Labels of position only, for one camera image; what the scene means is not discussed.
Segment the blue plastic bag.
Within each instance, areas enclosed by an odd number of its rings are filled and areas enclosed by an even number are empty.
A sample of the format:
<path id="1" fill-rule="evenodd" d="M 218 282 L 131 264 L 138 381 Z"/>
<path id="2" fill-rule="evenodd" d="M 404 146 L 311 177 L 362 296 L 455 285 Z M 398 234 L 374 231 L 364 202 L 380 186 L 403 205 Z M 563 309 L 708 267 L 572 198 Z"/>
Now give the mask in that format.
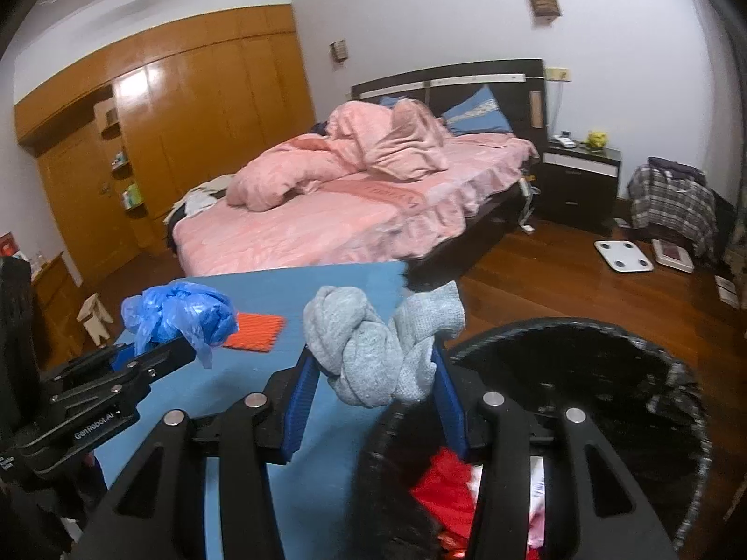
<path id="1" fill-rule="evenodd" d="M 183 337 L 205 369 L 213 367 L 213 349 L 238 331 L 231 298 L 188 280 L 147 288 L 121 302 L 125 328 L 134 335 L 134 354 Z"/>

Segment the white blue medicine box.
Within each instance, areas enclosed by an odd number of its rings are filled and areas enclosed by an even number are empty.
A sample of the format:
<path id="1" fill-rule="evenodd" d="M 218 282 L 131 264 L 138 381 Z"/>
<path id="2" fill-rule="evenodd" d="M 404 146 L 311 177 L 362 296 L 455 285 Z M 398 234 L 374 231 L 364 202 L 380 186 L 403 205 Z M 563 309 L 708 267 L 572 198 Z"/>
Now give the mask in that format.
<path id="1" fill-rule="evenodd" d="M 540 456 L 532 456 L 530 458 L 528 549 L 538 550 L 543 546 L 545 514 L 544 462 Z"/>

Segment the orange foam net sleeve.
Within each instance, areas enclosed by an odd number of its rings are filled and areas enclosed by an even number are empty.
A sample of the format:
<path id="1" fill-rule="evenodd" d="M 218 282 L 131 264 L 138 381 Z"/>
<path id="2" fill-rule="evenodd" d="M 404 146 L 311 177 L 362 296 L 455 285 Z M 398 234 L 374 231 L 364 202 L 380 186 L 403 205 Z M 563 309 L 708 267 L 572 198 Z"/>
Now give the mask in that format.
<path id="1" fill-rule="evenodd" d="M 238 312 L 238 330 L 224 341 L 224 348 L 270 353 L 280 336 L 285 319 L 279 315 Z"/>

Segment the red cloth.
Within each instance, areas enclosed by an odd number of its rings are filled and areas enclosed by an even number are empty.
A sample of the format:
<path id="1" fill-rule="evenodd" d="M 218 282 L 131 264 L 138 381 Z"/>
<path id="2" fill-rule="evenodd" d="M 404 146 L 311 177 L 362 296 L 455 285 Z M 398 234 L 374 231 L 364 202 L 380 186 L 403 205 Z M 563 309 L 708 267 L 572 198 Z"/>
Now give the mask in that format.
<path id="1" fill-rule="evenodd" d="M 409 493 L 446 531 L 467 540 L 476 511 L 471 479 L 472 468 L 452 450 L 441 448 Z"/>

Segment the grey socks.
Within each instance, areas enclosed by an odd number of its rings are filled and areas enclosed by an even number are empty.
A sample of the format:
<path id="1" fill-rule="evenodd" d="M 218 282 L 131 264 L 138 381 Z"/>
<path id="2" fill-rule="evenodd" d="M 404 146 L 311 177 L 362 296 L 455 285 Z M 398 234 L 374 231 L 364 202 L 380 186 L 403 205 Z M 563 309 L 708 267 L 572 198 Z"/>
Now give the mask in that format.
<path id="1" fill-rule="evenodd" d="M 433 389 L 436 337 L 466 328 L 457 283 L 409 294 L 388 321 L 357 287 L 323 286 L 303 312 L 306 346 L 348 406 L 414 405 Z"/>

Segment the black lined trash bin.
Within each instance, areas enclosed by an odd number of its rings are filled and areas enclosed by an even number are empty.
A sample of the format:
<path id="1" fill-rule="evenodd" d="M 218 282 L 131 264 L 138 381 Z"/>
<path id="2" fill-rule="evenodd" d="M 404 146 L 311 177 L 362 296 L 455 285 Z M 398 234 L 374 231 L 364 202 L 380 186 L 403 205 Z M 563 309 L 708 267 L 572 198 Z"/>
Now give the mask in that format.
<path id="1" fill-rule="evenodd" d="M 672 559 L 712 444 L 691 369 L 617 325 L 519 321 L 438 349 L 432 396 L 359 454 L 352 559 Z"/>

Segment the small white stool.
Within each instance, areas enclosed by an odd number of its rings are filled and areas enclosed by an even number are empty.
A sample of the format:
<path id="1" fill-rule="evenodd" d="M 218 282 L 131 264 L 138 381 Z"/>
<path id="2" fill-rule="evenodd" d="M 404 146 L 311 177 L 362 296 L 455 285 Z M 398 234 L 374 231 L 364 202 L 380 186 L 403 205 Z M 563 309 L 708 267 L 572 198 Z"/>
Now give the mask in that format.
<path id="1" fill-rule="evenodd" d="M 99 294 L 86 298 L 77 312 L 76 321 L 84 327 L 98 348 L 110 339 L 108 326 L 114 324 L 114 319 L 100 301 Z"/>

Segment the wooden side cabinet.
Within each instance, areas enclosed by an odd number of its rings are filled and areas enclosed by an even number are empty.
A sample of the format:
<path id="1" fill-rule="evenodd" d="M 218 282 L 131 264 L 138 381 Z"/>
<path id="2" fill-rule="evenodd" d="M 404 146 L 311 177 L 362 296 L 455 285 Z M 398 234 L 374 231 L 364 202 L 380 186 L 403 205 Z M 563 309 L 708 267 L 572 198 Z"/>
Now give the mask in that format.
<path id="1" fill-rule="evenodd" d="M 33 277 L 33 340 L 37 364 L 48 371 L 81 355 L 86 332 L 77 321 L 84 294 L 62 254 Z"/>

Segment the clothes pile on bed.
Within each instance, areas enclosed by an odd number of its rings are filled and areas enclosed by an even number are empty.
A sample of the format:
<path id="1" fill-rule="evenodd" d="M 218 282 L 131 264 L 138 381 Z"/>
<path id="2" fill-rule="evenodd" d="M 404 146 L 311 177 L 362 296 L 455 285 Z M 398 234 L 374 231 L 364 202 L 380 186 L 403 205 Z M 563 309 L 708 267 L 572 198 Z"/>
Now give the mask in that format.
<path id="1" fill-rule="evenodd" d="M 166 227 L 166 245 L 172 253 L 177 253 L 177 244 L 174 238 L 175 226 L 182 219 L 195 216 L 213 207 L 221 198 L 226 196 L 226 190 L 233 177 L 234 175 L 231 173 L 200 183 L 199 186 L 189 189 L 180 200 L 172 205 L 171 211 L 163 219 L 163 225 Z"/>

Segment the wooden wardrobe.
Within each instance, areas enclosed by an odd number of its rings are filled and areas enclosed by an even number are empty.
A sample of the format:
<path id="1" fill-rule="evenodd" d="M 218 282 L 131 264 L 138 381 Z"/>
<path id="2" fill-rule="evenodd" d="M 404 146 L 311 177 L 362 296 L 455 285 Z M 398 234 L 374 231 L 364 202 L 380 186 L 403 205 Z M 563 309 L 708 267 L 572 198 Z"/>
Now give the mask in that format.
<path id="1" fill-rule="evenodd" d="M 73 267 L 99 282 L 165 239 L 189 189 L 314 123 L 290 5 L 206 13 L 131 35 L 14 107 Z"/>

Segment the white bathroom scale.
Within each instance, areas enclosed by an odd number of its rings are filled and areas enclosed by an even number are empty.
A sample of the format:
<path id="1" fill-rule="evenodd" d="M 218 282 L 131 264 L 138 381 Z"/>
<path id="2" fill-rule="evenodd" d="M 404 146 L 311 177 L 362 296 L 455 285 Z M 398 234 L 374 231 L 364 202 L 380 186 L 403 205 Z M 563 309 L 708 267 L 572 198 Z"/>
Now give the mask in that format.
<path id="1" fill-rule="evenodd" d="M 604 262 L 617 273 L 647 273 L 652 271 L 652 262 L 642 250 L 629 240 L 598 240 L 596 251 Z"/>

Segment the red white flat box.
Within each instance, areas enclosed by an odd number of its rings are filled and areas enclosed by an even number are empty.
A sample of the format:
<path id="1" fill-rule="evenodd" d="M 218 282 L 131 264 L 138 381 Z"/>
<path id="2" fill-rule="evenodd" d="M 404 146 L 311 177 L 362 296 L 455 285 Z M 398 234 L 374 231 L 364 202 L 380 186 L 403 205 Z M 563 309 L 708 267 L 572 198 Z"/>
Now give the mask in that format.
<path id="1" fill-rule="evenodd" d="M 688 274 L 694 271 L 690 254 L 682 246 L 667 240 L 653 239 L 652 248 L 658 264 Z"/>

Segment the bed with pink sheet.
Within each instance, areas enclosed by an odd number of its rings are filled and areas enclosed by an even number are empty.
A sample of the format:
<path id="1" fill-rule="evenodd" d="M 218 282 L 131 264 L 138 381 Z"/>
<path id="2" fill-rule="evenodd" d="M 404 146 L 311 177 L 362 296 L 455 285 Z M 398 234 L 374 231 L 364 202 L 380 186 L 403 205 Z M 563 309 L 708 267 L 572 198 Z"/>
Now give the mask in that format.
<path id="1" fill-rule="evenodd" d="M 418 260 L 460 237 L 481 207 L 519 182 L 537 154 L 527 139 L 493 133 L 448 139 L 444 151 L 447 171 L 394 183 L 391 197 L 374 197 L 381 181 L 356 173 L 263 212 L 219 200 L 175 225 L 181 268 L 208 277 Z"/>

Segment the black white nightstand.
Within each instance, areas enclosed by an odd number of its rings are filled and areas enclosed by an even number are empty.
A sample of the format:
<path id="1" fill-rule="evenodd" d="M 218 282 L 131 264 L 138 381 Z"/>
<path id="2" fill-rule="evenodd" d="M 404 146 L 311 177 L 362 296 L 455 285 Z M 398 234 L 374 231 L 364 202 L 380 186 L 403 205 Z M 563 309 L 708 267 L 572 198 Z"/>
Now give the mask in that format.
<path id="1" fill-rule="evenodd" d="M 619 150 L 551 143 L 533 171 L 539 217 L 595 233 L 612 228 L 622 172 Z"/>

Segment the pink duvet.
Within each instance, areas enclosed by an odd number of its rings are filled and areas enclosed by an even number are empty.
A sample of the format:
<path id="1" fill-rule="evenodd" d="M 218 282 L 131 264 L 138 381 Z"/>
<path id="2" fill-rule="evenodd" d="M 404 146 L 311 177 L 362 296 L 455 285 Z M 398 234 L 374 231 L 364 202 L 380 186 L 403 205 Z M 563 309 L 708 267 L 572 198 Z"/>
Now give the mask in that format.
<path id="1" fill-rule="evenodd" d="M 265 150 L 235 173 L 229 205 L 254 212 L 281 205 L 288 194 L 311 194 L 356 173 L 386 181 L 419 181 L 447 171 L 453 134 L 414 98 L 386 106 L 347 101 L 334 109 L 325 133 L 306 133 Z"/>

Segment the white power strip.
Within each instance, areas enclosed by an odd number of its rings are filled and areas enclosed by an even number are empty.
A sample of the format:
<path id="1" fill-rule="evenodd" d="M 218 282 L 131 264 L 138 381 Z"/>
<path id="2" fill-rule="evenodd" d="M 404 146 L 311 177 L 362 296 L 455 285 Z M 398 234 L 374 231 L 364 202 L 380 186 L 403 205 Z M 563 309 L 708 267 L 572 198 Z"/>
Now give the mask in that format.
<path id="1" fill-rule="evenodd" d="M 521 188 L 521 194 L 524 197 L 524 206 L 523 209 L 521 209 L 521 215 L 518 217 L 518 226 L 525 234 L 532 235 L 534 233 L 534 228 L 529 224 L 529 218 L 533 212 L 534 189 L 524 177 L 521 177 L 519 180 L 519 187 Z"/>

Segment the yellow plush toy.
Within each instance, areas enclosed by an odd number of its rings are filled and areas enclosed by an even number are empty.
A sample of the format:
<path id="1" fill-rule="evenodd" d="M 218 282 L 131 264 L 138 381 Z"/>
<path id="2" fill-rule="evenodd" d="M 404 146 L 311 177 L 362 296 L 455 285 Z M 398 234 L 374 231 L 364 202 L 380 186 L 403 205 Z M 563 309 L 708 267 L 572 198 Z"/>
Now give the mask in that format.
<path id="1" fill-rule="evenodd" d="M 608 144 L 608 135 L 601 130 L 591 130 L 586 138 L 586 146 L 592 150 L 603 150 Z"/>

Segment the white phone on nightstand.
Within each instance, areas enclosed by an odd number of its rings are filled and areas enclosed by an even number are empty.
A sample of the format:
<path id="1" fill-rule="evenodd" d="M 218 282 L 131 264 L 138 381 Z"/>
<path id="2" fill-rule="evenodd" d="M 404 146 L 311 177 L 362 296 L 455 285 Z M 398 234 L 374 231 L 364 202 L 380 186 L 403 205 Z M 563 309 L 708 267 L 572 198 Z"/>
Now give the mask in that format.
<path id="1" fill-rule="evenodd" d="M 573 149 L 576 147 L 576 142 L 570 137 L 567 132 L 561 132 L 553 137 L 553 140 L 562 148 Z"/>

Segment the blue pillow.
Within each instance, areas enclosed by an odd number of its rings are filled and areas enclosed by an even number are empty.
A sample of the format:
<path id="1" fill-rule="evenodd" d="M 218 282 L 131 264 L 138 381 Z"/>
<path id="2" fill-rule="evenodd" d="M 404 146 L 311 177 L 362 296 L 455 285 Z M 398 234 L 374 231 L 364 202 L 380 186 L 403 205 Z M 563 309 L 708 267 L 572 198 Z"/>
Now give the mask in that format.
<path id="1" fill-rule="evenodd" d="M 471 98 L 444 112 L 442 119 L 453 135 L 507 134 L 513 131 L 487 85 L 482 85 Z"/>

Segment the black headboard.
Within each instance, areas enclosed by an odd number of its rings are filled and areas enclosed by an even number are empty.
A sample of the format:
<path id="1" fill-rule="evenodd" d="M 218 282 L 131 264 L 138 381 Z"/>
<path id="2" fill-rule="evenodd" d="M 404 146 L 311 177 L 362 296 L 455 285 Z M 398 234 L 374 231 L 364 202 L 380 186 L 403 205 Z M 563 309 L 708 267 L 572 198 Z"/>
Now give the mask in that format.
<path id="1" fill-rule="evenodd" d="M 441 116 L 481 86 L 491 89 L 517 137 L 530 140 L 539 152 L 548 148 L 542 59 L 495 59 L 398 73 L 352 86 L 351 98 L 377 103 L 384 96 L 407 96 L 423 101 L 435 116 Z"/>

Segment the left wall lamp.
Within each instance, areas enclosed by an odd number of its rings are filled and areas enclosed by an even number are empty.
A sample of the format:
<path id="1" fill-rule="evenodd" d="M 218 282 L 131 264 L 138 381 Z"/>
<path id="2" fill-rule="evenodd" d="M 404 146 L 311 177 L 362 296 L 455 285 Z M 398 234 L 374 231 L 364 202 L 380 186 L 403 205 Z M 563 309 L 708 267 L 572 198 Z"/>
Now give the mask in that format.
<path id="1" fill-rule="evenodd" d="M 347 43 L 344 39 L 329 44 L 331 48 L 331 56 L 336 63 L 345 63 L 349 59 Z"/>

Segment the wall lamp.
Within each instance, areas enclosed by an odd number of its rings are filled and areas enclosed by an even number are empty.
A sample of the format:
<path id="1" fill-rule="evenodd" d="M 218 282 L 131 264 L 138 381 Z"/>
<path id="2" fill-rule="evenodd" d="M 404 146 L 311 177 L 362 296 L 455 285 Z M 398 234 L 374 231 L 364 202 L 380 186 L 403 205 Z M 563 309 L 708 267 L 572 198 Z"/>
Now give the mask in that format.
<path id="1" fill-rule="evenodd" d="M 349 59 L 347 43 L 344 39 L 329 44 L 331 48 L 331 56 L 336 63 L 345 63 Z"/>
<path id="2" fill-rule="evenodd" d="M 554 21 L 562 15 L 558 0 L 529 0 L 536 21 Z"/>

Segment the right wall lamp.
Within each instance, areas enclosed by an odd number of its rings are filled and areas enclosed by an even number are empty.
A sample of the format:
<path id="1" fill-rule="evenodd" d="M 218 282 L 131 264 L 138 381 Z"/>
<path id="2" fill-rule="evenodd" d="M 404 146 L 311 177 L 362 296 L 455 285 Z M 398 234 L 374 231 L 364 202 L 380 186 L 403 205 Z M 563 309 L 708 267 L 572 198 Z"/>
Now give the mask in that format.
<path id="1" fill-rule="evenodd" d="M 536 21 L 554 21 L 562 15 L 558 0 L 529 0 Z"/>

